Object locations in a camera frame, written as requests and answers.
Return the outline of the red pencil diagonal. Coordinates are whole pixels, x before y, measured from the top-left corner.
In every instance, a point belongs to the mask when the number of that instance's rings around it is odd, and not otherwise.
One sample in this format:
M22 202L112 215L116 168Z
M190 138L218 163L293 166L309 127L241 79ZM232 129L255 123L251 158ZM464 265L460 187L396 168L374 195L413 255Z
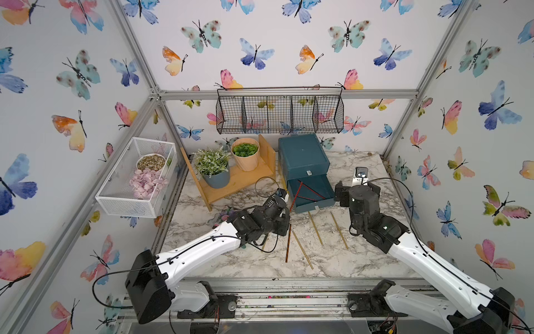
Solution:
M297 196L296 197L296 204L298 206L300 205L306 205L306 204L309 204L309 203L319 203L323 201L323 198L308 198L308 197L302 197L302 196Z
M320 193L318 193L317 191L315 191L314 189L310 188L309 186L307 186L304 182L302 182L302 189L307 189L308 192L311 192L312 194L314 194L315 196L317 196L318 198L323 198L324 200L326 199L326 197L324 197L323 195L321 195Z

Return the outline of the teal drawer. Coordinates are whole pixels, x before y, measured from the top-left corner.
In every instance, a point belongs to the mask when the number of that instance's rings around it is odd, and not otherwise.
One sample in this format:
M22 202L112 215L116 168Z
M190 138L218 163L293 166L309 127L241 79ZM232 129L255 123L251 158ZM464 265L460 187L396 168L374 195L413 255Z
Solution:
M284 176L286 180L302 179L328 173L329 164L314 164L308 166L285 166Z
M290 195L290 199L292 201L293 199L293 192L295 186L298 186L298 180L289 180L287 182L287 189ZM296 207L293 208L293 213L296 214L302 214L314 210L319 210L327 207L331 207L335 204L335 192L332 188L332 185L330 184L330 181L327 178L327 175L320 175L320 176L314 176L314 177L308 177L308 178L302 178L300 181L304 182L307 186L314 189L324 197L326 197L325 200L319 202L319 203L309 203L306 205L300 205L298 206L296 204ZM307 189L302 189L299 193L299 196L302 197L308 197L308 198L317 198L314 194L311 192L308 192Z

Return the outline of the teal top drawer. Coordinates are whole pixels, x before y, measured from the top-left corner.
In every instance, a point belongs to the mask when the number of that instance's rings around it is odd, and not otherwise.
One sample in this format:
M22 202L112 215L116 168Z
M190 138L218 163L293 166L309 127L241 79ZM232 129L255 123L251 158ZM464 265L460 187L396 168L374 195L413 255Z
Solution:
M302 179L328 173L329 164L314 164L308 166L285 166L284 176L286 180Z

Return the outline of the red pencil beside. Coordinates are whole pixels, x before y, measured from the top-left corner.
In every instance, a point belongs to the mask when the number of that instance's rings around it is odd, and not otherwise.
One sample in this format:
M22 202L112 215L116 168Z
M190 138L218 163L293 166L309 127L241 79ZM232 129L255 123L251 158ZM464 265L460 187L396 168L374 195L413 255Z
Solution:
M300 193L300 190L302 188L302 184L303 183L300 180L298 180L298 186L295 186L295 188L294 188L293 199L292 199L291 207L290 207L290 211L291 212L293 211L293 208L296 207L296 201L297 201L298 195Z

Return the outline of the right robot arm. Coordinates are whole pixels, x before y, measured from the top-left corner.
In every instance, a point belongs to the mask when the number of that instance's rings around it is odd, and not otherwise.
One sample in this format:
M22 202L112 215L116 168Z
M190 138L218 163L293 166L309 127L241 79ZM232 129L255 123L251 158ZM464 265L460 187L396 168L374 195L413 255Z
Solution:
M335 201L348 208L350 234L403 262L443 299L413 292L384 279L370 293L372 306L385 306L448 333L507 333L516 316L515 298L504 288L490 289L438 256L407 226L380 211L380 188L371 182L335 186Z

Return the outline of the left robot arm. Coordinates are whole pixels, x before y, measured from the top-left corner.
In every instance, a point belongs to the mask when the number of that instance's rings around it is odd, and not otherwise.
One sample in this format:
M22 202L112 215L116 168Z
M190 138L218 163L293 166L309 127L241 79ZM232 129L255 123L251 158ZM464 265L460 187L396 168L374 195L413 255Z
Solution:
M236 211L207 234L177 249L143 251L130 269L125 287L140 325L176 308L186 319L216 317L217 295L206 281L184 282L190 272L242 246L261 250L269 234L284 237L289 231L289 195L278 189L264 204Z

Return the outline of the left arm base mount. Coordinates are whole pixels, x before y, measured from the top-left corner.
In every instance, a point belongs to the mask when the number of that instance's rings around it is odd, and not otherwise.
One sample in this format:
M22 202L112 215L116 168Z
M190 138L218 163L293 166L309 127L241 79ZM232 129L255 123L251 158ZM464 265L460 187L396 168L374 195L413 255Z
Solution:
M207 281L181 281L173 306L178 319L233 319L237 309L237 296L216 294Z

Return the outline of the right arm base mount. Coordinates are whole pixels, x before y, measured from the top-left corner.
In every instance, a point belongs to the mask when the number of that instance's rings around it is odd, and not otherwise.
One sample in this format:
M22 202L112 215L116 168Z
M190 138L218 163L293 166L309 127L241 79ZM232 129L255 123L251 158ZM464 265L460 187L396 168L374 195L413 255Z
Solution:
M372 290L347 295L347 309L352 318L356 317L407 317L405 313L393 311L386 303L385 297L389 288L398 287L391 280L383 279Z

